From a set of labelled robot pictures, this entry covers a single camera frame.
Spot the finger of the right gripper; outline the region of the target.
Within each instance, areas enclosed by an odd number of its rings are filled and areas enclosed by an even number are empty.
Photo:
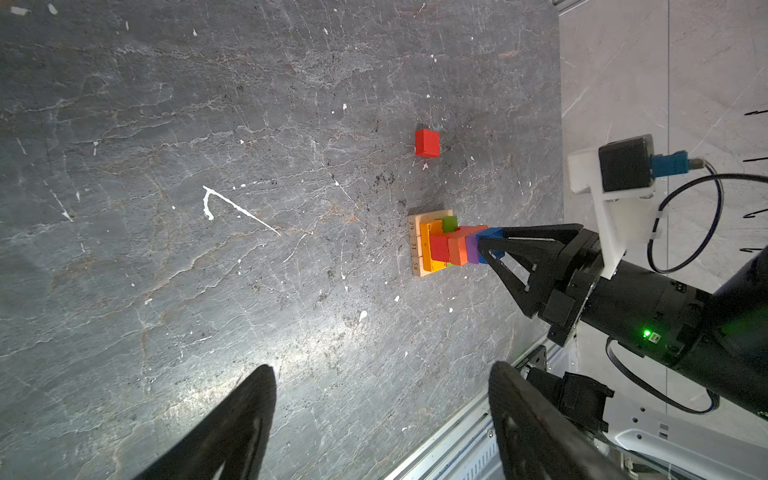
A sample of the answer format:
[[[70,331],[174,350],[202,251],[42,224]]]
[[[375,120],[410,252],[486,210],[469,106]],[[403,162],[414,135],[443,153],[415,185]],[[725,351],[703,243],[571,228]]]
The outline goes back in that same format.
[[[504,238],[543,239],[570,243],[584,229],[582,224],[538,225],[524,227],[503,227]]]
[[[480,238],[478,249],[488,265],[497,274],[512,295],[520,311],[533,318],[543,308],[554,289],[557,276],[555,267],[565,245],[554,240],[520,238]],[[527,273],[523,281],[502,259],[491,255],[492,250],[503,250]]]

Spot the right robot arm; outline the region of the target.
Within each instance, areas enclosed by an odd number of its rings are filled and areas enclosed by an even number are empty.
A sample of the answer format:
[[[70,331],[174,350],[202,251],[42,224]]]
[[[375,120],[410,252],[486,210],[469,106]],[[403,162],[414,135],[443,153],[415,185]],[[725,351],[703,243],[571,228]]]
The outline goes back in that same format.
[[[585,323],[700,385],[712,408],[728,400],[767,416],[767,256],[756,255],[708,293],[621,262],[602,275],[595,232],[579,224],[503,228],[478,250],[520,310],[564,345]],[[603,441],[691,477],[763,479],[764,448],[618,396],[590,377],[522,374],[499,361],[488,385],[503,471],[509,479],[619,479],[596,449]]]

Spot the orange-yellow wood block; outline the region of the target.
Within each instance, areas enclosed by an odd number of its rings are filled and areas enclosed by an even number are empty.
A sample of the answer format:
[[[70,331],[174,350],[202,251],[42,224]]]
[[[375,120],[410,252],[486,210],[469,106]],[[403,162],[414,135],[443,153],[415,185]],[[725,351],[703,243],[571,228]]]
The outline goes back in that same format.
[[[420,224],[422,264],[426,272],[433,273],[446,267],[446,263],[434,260],[431,253],[431,236],[443,233],[443,222],[441,219],[425,221]]]

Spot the small purple block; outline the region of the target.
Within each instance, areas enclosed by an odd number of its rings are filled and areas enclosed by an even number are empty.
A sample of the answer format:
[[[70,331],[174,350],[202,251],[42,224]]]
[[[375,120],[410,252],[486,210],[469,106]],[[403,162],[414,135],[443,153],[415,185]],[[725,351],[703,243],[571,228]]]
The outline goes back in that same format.
[[[468,262],[471,264],[481,264],[482,261],[479,259],[480,254],[478,252],[478,237],[476,235],[468,236],[465,242]]]

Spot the green wood block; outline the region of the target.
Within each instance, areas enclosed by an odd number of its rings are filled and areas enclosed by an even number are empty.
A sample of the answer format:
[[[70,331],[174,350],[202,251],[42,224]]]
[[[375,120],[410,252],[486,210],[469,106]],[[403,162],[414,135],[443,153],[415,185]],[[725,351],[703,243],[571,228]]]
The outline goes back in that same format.
[[[458,218],[454,215],[441,217],[440,221],[442,222],[442,231],[444,234],[453,233],[459,227]]]

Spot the long natural wood block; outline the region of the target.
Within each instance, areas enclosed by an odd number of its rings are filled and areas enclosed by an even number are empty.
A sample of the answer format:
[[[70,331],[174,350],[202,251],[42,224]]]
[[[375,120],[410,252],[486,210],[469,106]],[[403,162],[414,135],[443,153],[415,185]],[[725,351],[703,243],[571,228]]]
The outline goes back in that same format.
[[[447,267],[450,267],[450,263],[446,262],[439,262],[439,261],[433,261],[431,265],[434,267],[433,270],[427,270],[424,268],[423,263],[424,258],[423,257],[412,257],[411,258],[411,270],[414,276],[416,277],[425,277],[428,275],[431,275],[432,273],[436,273],[440,270],[443,270]]]

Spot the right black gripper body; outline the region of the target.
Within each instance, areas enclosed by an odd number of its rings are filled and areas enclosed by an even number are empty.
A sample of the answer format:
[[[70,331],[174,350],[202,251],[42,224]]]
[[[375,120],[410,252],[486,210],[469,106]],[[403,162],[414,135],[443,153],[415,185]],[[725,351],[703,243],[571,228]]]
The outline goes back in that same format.
[[[548,339],[564,346],[603,269],[599,236],[581,229],[556,256],[538,317],[549,325]]]

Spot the small blue cube block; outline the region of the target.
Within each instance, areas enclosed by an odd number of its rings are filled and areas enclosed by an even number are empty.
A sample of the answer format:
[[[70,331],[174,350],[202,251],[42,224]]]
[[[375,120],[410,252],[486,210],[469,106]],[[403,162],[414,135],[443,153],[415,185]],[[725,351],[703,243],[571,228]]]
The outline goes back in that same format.
[[[497,239],[504,239],[504,234],[501,228],[488,228],[485,230],[480,231],[476,234],[476,238],[497,238]],[[497,259],[500,260],[505,256],[505,252],[503,250],[492,250],[491,255]],[[487,264],[486,259],[482,255],[482,253],[479,251],[477,253],[478,263],[479,264]]]

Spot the small red cube block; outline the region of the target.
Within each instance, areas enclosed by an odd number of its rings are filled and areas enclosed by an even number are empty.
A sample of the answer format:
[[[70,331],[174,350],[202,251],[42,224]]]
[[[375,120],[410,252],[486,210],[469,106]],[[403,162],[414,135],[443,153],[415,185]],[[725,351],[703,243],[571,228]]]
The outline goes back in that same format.
[[[429,129],[415,132],[415,154],[421,158],[437,158],[441,154],[440,133]]]

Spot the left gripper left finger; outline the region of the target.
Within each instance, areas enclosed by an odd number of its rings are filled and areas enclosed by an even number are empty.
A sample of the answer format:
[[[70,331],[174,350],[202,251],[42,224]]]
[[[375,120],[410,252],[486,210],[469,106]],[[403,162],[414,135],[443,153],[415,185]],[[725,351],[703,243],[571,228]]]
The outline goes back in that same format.
[[[261,365],[139,479],[257,479],[276,409],[274,370]]]

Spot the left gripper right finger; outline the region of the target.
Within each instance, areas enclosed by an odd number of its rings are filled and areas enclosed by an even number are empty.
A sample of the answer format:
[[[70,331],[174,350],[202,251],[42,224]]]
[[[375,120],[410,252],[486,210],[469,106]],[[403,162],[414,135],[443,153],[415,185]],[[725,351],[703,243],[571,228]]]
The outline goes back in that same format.
[[[488,400],[505,478],[627,477],[509,363],[492,365]]]

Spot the red rectangular wood block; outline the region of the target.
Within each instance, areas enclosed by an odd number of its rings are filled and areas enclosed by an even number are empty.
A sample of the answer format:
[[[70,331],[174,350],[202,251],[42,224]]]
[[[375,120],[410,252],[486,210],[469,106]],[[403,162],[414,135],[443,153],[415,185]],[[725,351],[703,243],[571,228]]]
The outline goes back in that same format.
[[[430,236],[430,257],[433,261],[449,263],[450,249],[448,237],[445,234]]]

